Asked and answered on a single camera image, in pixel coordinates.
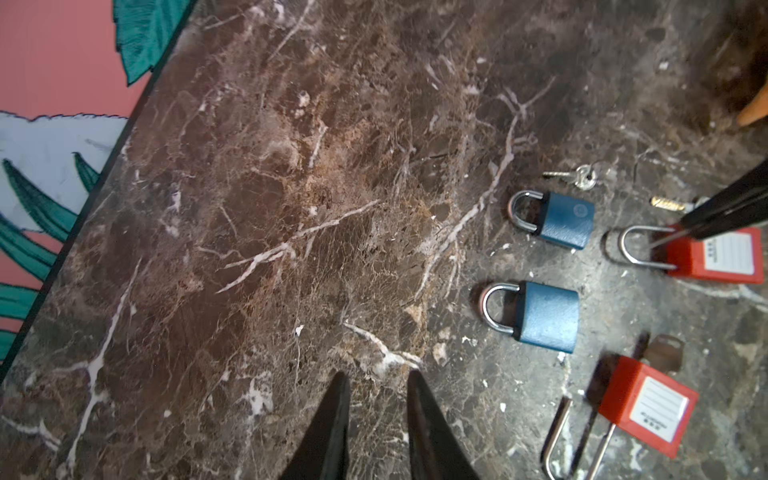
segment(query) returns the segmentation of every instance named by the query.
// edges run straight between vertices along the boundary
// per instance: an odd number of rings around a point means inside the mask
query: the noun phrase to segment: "silver key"
[[[559,178],[582,190],[591,190],[598,182],[591,165],[581,165],[572,172],[544,172],[542,175],[547,178]]]

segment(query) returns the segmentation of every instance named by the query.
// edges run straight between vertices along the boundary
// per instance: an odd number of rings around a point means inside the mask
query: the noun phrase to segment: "key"
[[[650,199],[650,204],[656,208],[663,208],[664,210],[687,214],[709,199],[709,197],[700,197],[695,202],[678,202],[677,200],[672,200],[670,198],[652,197]]]
[[[581,165],[572,172],[544,172],[542,176],[546,178],[559,178],[582,190],[590,190],[598,182],[591,165]]]

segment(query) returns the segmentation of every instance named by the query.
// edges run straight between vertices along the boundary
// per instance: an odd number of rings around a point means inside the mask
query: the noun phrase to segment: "padlock body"
[[[578,335],[578,293],[556,286],[523,282],[517,301],[517,340],[573,353]]]
[[[699,394],[628,356],[619,357],[598,410],[670,458],[677,456]]]
[[[762,283],[763,247],[760,229],[743,228],[704,241],[688,237],[666,245],[667,262],[677,266],[671,276],[724,283]]]
[[[594,204],[551,192],[542,200],[538,226],[541,238],[583,250],[594,228]]]

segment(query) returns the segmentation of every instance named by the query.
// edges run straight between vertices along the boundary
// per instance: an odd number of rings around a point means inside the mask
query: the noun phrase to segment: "padlock shackle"
[[[554,475],[552,475],[552,469],[549,466],[549,463],[552,457],[552,452],[554,451],[554,446],[558,444],[560,434],[565,427],[565,421],[568,419],[568,414],[571,413],[571,406],[573,403],[574,401],[567,396],[563,397],[562,407],[558,410],[557,414],[555,414],[554,420],[552,421],[552,435],[550,435],[544,443],[544,454],[541,456],[541,466],[544,468],[544,474],[547,475],[548,480],[557,480]],[[614,436],[615,431],[616,424],[611,423],[611,426],[608,427],[608,431],[605,432],[603,439],[600,441],[598,452],[592,459],[592,463],[589,466],[589,472],[587,473],[587,476],[584,478],[584,480],[594,480],[594,478],[597,476],[598,469],[600,468],[600,464],[603,462],[603,457],[605,456],[605,451],[608,448],[608,443],[611,442],[611,438]]]
[[[515,329],[510,326],[505,326],[495,322],[491,318],[491,314],[488,313],[488,299],[493,293],[498,292],[499,290],[517,293],[520,291],[520,286],[517,283],[492,283],[488,285],[480,294],[480,316],[482,316],[482,319],[488,324],[488,326],[497,332],[513,335],[515,333]]]
[[[677,265],[673,265],[672,263],[648,262],[646,260],[638,260],[637,258],[633,257],[627,249],[627,235],[636,230],[665,233],[672,233],[676,231],[672,227],[654,227],[649,225],[633,225],[623,229],[619,234],[619,251],[621,251],[621,254],[624,255],[624,258],[629,260],[629,262],[633,263],[634,265],[649,266],[650,268],[660,268],[662,270],[677,270]]]
[[[542,200],[544,198],[544,194],[542,192],[537,192],[536,190],[522,190],[517,192],[516,194],[512,195],[512,198],[509,199],[509,203],[507,204],[507,215],[509,215],[512,223],[521,229],[530,233],[536,233],[538,227],[531,222],[526,222],[525,220],[521,219],[515,212],[518,206],[518,202],[522,200],[523,197],[530,197],[534,200]]]

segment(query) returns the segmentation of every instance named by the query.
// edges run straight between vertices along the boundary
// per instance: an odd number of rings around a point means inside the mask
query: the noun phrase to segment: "blue padlock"
[[[541,200],[539,225],[526,222],[516,214],[517,204],[523,197]],[[544,195],[535,190],[523,190],[512,195],[507,204],[507,213],[512,223],[521,229],[576,250],[583,250],[587,246],[594,228],[594,204],[568,195]]]
[[[515,326],[495,322],[488,313],[488,298],[499,290],[516,292]],[[573,353],[578,336],[578,293],[534,282],[492,283],[480,294],[480,313],[494,330],[547,349]]]

